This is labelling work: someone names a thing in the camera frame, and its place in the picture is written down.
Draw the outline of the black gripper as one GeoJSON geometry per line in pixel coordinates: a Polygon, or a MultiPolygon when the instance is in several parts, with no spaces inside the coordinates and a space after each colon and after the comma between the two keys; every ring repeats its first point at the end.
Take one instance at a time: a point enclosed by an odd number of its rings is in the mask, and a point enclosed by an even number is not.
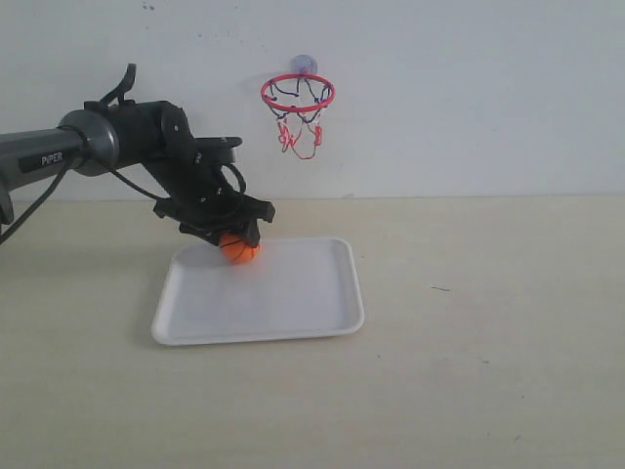
{"type": "Polygon", "coordinates": [[[221,246],[222,231],[240,231],[248,246],[259,247],[258,221],[273,221],[272,203],[248,195],[246,181],[233,165],[154,165],[152,177],[167,192],[155,203],[154,213],[188,227],[189,235],[213,246],[221,246]]]}

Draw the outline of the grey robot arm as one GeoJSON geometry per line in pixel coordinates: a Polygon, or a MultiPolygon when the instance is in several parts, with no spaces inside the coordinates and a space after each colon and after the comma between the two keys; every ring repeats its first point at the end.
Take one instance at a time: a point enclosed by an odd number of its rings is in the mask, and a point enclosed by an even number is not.
{"type": "Polygon", "coordinates": [[[246,192],[234,165],[238,137],[196,138],[185,112],[166,101],[88,102],[53,129],[1,137],[1,239],[7,241],[71,171],[110,174],[154,202],[159,218],[212,245],[237,235],[256,247],[271,202],[246,192]]]}

